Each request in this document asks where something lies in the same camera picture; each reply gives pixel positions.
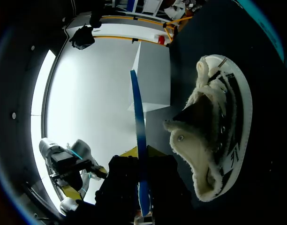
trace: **shoelace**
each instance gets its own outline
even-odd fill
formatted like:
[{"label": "shoelace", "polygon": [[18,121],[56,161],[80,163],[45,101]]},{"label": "shoelace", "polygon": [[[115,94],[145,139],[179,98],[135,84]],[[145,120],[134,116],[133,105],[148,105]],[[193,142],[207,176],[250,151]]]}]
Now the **shoelace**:
[{"label": "shoelace", "polygon": [[202,57],[200,61],[196,64],[196,70],[198,73],[198,78],[196,81],[196,88],[193,91],[193,102],[195,103],[201,94],[205,94],[213,103],[217,103],[222,110],[222,114],[226,115],[226,92],[227,88],[225,84],[219,80],[224,73],[221,73],[215,80],[208,82],[217,71],[218,67],[209,71],[208,64],[205,57]]}]

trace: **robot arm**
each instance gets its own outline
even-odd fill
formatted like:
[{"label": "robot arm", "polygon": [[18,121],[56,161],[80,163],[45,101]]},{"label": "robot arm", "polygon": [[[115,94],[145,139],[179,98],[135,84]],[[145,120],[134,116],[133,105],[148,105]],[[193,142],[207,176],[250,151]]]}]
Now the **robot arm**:
[{"label": "robot arm", "polygon": [[90,178],[105,179],[107,171],[91,155],[91,149],[82,140],[77,140],[71,147],[64,149],[47,138],[39,144],[40,153],[46,165],[54,173],[50,175],[67,197],[83,199],[88,190]]}]

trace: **black bag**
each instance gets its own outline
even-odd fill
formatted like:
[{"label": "black bag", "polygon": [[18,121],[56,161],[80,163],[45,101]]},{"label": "black bag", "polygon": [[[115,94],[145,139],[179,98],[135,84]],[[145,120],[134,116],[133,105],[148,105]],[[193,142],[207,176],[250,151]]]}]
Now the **black bag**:
[{"label": "black bag", "polygon": [[72,46],[74,48],[83,50],[84,48],[87,48],[95,43],[95,39],[91,33],[92,30],[93,27],[87,27],[85,25],[82,28],[79,28],[74,36],[69,40],[72,43]]}]

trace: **blue stick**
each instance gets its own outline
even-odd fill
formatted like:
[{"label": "blue stick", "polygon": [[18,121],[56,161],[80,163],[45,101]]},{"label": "blue stick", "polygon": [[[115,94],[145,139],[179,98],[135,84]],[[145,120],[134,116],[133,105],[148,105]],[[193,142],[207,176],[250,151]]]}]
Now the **blue stick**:
[{"label": "blue stick", "polygon": [[146,216],[150,211],[150,197],[147,181],[148,151],[145,138],[144,111],[136,73],[134,70],[131,70],[130,73],[134,98],[137,151],[139,161],[139,204],[142,210],[142,215]]}]

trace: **shoe sole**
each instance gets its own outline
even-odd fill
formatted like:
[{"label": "shoe sole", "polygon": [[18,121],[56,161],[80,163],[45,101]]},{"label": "shoe sole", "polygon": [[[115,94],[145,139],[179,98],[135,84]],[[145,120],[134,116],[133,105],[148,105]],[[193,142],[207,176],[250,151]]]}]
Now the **shoe sole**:
[{"label": "shoe sole", "polygon": [[[223,55],[206,56],[205,59],[209,66],[209,70],[212,69],[213,67],[217,67],[224,60],[224,58],[227,58],[227,57]],[[238,86],[239,86],[239,89],[242,95],[243,126],[242,126],[242,139],[241,139],[241,144],[239,146],[239,160],[236,163],[235,167],[233,168],[226,185],[224,186],[224,188],[222,189],[222,191],[220,192],[218,196],[224,194],[233,186],[233,184],[236,182],[238,175],[241,171],[243,158],[245,156],[246,148],[248,144],[251,122],[252,122],[252,112],[253,112],[252,95],[251,95],[249,84],[243,72],[229,58],[227,58],[227,61],[221,66],[221,70],[225,72],[233,73],[237,80],[237,83],[238,83]]]}]

